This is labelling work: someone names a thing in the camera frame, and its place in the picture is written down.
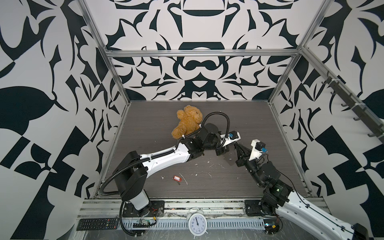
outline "robotic arm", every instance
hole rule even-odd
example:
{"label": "robotic arm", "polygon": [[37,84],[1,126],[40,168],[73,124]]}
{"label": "robotic arm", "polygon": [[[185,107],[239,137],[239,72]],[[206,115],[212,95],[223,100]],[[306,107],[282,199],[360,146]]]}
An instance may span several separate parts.
{"label": "robotic arm", "polygon": [[[213,114],[223,115],[227,119],[227,131],[220,134],[218,128],[205,124],[207,118]],[[229,118],[221,112],[214,112],[204,118],[199,130],[177,140],[174,147],[138,155],[130,152],[118,165],[112,176],[100,187],[101,195],[120,194],[123,201],[130,201],[136,213],[144,216],[151,208],[151,202],[143,189],[145,180],[153,173],[174,164],[183,163],[200,157],[204,150],[215,150],[216,155],[229,151],[230,144],[235,145],[238,167],[245,166],[256,184],[264,188],[264,196],[252,207],[255,215],[279,215],[294,222],[320,240],[368,240],[367,229],[360,224],[351,225],[334,218],[332,215],[312,205],[297,191],[282,182],[278,171],[271,161],[263,164],[260,160],[267,150],[265,144],[255,139],[252,150],[241,145],[240,134],[229,131]],[[104,192],[104,188],[115,180],[118,191]]]}

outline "black and white wallpaper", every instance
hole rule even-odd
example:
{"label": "black and white wallpaper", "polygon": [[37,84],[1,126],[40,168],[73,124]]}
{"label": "black and white wallpaper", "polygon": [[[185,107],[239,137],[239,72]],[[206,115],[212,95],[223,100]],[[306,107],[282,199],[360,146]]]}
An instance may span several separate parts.
{"label": "black and white wallpaper", "polygon": [[313,196],[334,216],[384,237],[384,145],[322,81],[301,57],[274,101],[279,121]]}
{"label": "black and white wallpaper", "polygon": [[111,50],[295,48],[321,2],[87,0]]}
{"label": "black and white wallpaper", "polygon": [[335,0],[310,50],[384,119],[384,2]]}
{"label": "black and white wallpaper", "polygon": [[0,7],[2,239],[67,239],[125,102],[74,0]]}
{"label": "black and white wallpaper", "polygon": [[266,100],[290,56],[114,58],[131,100]]}
{"label": "black and white wallpaper", "polygon": [[[320,0],[87,0],[110,50],[296,48]],[[131,100],[268,99],[289,57],[115,58]]]}

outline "teddy bear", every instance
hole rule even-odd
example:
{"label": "teddy bear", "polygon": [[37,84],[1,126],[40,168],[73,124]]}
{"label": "teddy bear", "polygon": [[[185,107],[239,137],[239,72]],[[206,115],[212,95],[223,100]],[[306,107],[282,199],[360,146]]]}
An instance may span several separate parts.
{"label": "teddy bear", "polygon": [[180,119],[180,122],[172,131],[172,136],[175,139],[179,139],[183,135],[186,136],[199,129],[199,124],[203,120],[203,114],[197,107],[188,105],[184,108],[184,111],[177,111],[177,118]]}

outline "clock face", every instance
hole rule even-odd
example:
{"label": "clock face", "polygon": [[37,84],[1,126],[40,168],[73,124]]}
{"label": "clock face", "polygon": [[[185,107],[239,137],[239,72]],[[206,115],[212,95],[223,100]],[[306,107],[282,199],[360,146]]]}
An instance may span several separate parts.
{"label": "clock face", "polygon": [[201,214],[194,214],[189,220],[189,229],[195,235],[202,235],[207,228],[205,217]]}

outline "alarm clock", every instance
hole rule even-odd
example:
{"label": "alarm clock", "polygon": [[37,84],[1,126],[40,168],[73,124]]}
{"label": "alarm clock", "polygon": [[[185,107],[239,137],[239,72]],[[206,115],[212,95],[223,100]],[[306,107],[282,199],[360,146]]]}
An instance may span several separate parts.
{"label": "alarm clock", "polygon": [[188,213],[187,221],[189,230],[193,235],[201,236],[207,231],[207,219],[205,218],[204,212],[202,210],[199,209],[193,214]]}

